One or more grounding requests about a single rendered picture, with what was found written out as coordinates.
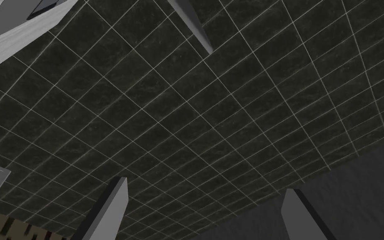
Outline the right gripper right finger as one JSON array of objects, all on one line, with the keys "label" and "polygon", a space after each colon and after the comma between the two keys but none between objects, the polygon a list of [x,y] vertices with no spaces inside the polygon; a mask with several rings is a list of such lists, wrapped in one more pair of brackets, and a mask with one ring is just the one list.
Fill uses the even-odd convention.
[{"label": "right gripper right finger", "polygon": [[281,215],[289,240],[337,240],[299,189],[286,190]]}]

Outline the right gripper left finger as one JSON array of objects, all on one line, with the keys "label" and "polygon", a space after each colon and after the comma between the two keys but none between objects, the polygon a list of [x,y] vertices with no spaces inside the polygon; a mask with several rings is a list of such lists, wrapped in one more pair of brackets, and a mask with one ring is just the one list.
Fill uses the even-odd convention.
[{"label": "right gripper left finger", "polygon": [[115,240],[128,204],[127,178],[116,176],[70,240]]}]

